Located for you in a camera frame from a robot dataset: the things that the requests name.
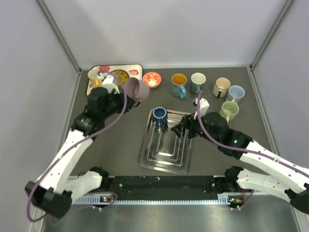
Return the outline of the purple mug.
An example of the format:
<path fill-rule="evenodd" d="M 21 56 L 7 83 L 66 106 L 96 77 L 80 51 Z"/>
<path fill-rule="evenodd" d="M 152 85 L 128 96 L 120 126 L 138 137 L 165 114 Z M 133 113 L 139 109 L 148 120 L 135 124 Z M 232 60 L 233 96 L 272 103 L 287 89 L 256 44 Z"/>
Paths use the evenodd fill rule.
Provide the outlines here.
<path fill-rule="evenodd" d="M 150 94 L 147 84 L 135 77 L 131 77 L 125 82 L 124 89 L 127 96 L 139 102 L 147 99 Z"/>

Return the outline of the dark blue mug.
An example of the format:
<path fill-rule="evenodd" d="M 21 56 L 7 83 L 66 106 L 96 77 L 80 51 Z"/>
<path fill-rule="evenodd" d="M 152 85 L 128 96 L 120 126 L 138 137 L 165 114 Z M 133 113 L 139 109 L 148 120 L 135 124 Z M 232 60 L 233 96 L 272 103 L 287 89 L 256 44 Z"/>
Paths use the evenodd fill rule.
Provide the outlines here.
<path fill-rule="evenodd" d="M 168 130 L 168 113 L 164 107 L 156 107 L 151 113 L 153 127 L 156 131 L 164 132 Z"/>

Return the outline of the light green mug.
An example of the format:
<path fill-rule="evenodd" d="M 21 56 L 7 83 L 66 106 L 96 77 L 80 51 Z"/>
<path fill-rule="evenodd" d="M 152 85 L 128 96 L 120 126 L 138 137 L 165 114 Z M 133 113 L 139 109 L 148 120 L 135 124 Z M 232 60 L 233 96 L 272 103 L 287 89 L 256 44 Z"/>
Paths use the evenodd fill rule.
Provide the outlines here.
<path fill-rule="evenodd" d="M 239 113 L 239 106 L 233 101 L 226 101 L 222 104 L 220 109 L 220 116 L 225 118 L 229 123 Z"/>

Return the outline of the teal mug white inside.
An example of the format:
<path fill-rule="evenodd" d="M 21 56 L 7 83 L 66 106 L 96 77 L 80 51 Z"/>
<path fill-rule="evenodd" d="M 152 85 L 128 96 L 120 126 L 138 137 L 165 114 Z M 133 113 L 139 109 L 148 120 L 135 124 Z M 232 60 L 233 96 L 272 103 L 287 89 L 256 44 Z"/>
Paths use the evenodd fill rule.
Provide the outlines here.
<path fill-rule="evenodd" d="M 190 84 L 190 91 L 192 93 L 199 93 L 203 90 L 204 85 L 206 83 L 206 76 L 202 73 L 194 73 L 191 75 L 191 84 Z"/>

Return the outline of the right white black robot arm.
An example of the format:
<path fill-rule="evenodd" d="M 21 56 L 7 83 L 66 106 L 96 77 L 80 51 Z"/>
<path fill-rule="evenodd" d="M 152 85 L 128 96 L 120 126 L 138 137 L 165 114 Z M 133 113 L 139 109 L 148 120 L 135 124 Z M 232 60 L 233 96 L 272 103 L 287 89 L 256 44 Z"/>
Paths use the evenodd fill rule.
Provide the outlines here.
<path fill-rule="evenodd" d="M 187 133 L 190 139 L 197 136 L 207 139 L 223 154 L 264 171 L 264 174 L 257 174 L 241 167 L 230 168 L 225 173 L 225 185 L 230 191 L 264 192 L 308 214 L 309 170 L 267 150 L 250 136 L 231 129 L 219 113 L 185 115 L 171 130 L 178 137 Z"/>

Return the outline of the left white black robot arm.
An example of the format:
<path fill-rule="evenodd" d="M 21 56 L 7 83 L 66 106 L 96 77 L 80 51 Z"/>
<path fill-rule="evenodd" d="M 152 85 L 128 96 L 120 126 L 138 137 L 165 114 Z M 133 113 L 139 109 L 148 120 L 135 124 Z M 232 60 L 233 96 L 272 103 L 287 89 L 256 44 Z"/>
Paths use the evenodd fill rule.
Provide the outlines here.
<path fill-rule="evenodd" d="M 97 167 L 73 181 L 69 181 L 68 177 L 96 137 L 113 126 L 113 123 L 106 126 L 105 120 L 116 113 L 122 116 L 148 95 L 149 92 L 142 93 L 138 88 L 125 88 L 123 91 L 117 88 L 108 91 L 104 87 L 92 89 L 84 111 L 76 117 L 53 163 L 36 182 L 29 181 L 25 186 L 28 195 L 27 217 L 30 221 L 34 221 L 30 216 L 31 205 L 62 218 L 80 197 L 94 189 L 101 192 L 108 189 L 110 183 L 107 173 Z"/>

